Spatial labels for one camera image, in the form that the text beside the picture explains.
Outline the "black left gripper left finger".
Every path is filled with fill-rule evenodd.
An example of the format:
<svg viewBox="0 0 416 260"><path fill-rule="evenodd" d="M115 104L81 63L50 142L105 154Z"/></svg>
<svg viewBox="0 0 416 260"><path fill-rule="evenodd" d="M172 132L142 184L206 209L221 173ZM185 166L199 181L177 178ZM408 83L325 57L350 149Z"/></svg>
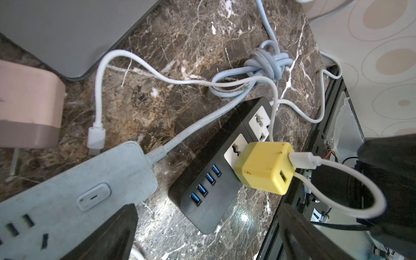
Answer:
<svg viewBox="0 0 416 260"><path fill-rule="evenodd" d="M135 205L126 204L62 259L127 260L137 223Z"/></svg>

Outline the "pink charger adapter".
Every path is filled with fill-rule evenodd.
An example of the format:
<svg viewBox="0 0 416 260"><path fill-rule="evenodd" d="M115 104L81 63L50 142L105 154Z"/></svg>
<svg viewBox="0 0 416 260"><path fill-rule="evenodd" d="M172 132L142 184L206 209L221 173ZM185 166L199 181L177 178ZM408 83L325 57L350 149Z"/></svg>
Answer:
<svg viewBox="0 0 416 260"><path fill-rule="evenodd" d="M65 94L65 84L54 73L2 60L1 147L56 146Z"/></svg>

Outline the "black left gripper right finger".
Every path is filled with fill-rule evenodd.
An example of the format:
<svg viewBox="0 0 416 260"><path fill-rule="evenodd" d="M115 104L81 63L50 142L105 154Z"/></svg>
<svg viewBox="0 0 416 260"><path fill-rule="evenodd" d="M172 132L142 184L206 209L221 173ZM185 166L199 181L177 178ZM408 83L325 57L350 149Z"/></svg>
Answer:
<svg viewBox="0 0 416 260"><path fill-rule="evenodd" d="M352 257L289 204L278 210L280 234L288 260L351 260Z"/></svg>

